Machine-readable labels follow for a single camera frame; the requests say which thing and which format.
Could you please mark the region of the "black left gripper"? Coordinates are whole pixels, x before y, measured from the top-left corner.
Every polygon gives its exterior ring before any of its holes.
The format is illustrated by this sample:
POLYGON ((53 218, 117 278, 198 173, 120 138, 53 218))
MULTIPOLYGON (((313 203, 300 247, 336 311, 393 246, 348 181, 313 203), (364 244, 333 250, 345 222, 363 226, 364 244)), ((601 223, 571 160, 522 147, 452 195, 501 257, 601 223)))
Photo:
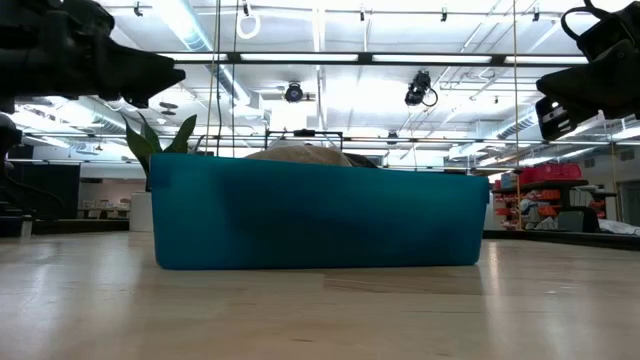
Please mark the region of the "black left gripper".
MULTIPOLYGON (((1 95, 35 95, 29 76, 66 71, 108 37, 115 20, 91 0, 1 0, 1 95)), ((186 78, 175 60, 127 47, 99 55, 99 97, 147 108, 158 93, 186 78)))

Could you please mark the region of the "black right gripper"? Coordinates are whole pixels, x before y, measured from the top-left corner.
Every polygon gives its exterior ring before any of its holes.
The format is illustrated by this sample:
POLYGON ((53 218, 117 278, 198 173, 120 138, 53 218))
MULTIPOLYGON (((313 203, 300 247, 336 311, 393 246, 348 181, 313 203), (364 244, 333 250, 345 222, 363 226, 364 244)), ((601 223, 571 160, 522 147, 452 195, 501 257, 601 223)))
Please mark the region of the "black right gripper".
POLYGON ((639 50, 623 40, 597 59, 547 74, 536 86, 542 138, 557 140, 601 112, 607 119, 639 112, 639 50))

